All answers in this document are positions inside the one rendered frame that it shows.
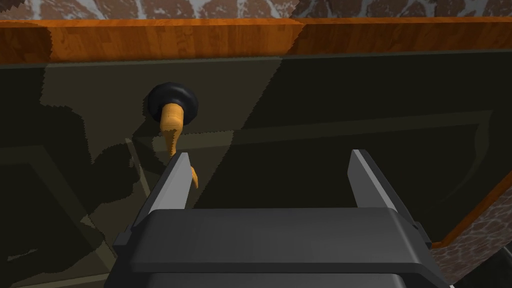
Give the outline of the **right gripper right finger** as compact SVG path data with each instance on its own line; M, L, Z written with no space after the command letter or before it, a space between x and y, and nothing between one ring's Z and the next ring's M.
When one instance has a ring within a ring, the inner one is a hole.
M415 223L395 189L366 150L351 151L347 177L357 207L390 208L407 222Z

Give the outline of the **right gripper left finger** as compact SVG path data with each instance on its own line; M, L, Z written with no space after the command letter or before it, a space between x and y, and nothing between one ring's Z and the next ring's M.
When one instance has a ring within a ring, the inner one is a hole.
M142 223L152 211L184 209L192 180L189 153L175 153L139 210L132 227Z

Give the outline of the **dark olive door leaf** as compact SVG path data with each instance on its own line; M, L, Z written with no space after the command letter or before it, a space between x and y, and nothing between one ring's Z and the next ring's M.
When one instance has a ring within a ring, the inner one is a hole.
M512 50L0 66L0 288L100 288L168 152L147 94L191 89L187 208L353 207L369 152L441 242L512 172Z

